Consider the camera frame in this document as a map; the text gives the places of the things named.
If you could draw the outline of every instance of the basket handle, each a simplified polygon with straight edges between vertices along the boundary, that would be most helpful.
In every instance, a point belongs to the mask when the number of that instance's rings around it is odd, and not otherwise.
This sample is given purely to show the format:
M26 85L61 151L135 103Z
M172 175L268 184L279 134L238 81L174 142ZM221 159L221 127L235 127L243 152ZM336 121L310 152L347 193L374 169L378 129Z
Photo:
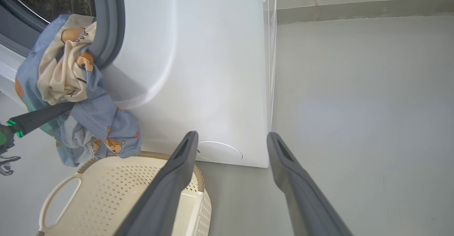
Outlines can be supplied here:
M68 202L66 203L66 206L63 208L63 210L61 211L60 215L58 216L57 220L55 220L55 222L47 227L46 226L46 223L45 223L45 220L46 220L46 215L47 215L47 209L49 208L52 200L54 199L55 195L61 190L61 188L63 188L63 186L65 186L69 181L73 180L77 178L78 181L79 181L79 184L77 185L76 189L74 190L73 192L73 195L70 197L70 199L68 200ZM42 231L42 232L47 232L48 229L54 227L57 225L57 223L60 221L60 218L63 216L63 214L65 213L66 209L68 208L68 206L70 205L70 203L73 201L73 198L74 196L76 195L77 191L79 190L79 188L81 187L81 184L82 184L82 174L81 173L76 173L72 176L69 176L68 178L66 178L65 180L63 180L62 182L60 182L51 192L50 194L47 196L46 200L44 201L44 204L43 204L43 207L41 208L41 213L39 214L39 230Z

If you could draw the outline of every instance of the gray baseboard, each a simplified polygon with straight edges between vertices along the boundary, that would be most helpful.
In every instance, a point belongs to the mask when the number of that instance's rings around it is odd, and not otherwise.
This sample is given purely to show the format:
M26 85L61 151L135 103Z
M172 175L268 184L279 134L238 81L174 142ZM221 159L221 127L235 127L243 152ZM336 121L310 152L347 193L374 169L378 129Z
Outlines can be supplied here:
M454 0L277 0L277 24L436 15L454 15Z

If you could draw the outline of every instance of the printed fabric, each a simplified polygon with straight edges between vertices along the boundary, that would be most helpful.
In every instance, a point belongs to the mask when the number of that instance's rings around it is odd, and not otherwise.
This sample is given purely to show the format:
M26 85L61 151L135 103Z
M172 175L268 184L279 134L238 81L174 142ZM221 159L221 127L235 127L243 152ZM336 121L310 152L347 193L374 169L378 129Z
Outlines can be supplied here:
M76 102L69 113L41 127L57 140L63 164L73 167L109 152L130 157L141 146L134 118L102 86L102 74L88 51L95 32L94 17L60 15L44 29L16 74L16 92L29 111Z

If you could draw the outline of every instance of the plastic laundry basket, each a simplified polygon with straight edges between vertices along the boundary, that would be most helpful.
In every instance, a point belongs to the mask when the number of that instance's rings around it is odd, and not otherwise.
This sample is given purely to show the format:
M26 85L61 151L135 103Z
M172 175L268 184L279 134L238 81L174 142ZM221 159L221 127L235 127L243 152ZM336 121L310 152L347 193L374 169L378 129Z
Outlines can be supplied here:
M115 233L169 155L155 152L121 159L115 154L86 162L73 176L58 184L47 197L39 216L38 236L110 236ZM56 193L78 179L73 196L57 221L45 226L45 217ZM206 236L211 201L200 170L194 166L191 183L180 195L173 236Z

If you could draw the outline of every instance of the concrete floor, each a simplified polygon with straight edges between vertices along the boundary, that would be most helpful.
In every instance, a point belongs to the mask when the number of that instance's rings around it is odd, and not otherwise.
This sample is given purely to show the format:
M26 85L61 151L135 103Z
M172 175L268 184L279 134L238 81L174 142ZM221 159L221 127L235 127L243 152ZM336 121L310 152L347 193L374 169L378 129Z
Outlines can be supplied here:
M352 233L454 235L454 17L277 31L273 130Z
M454 234L453 30L454 17L278 27L273 130L356 236ZM2 121L21 112L0 94ZM0 235L36 233L45 197L75 171L52 138L29 137L1 180ZM271 168L197 165L210 235L292 235Z

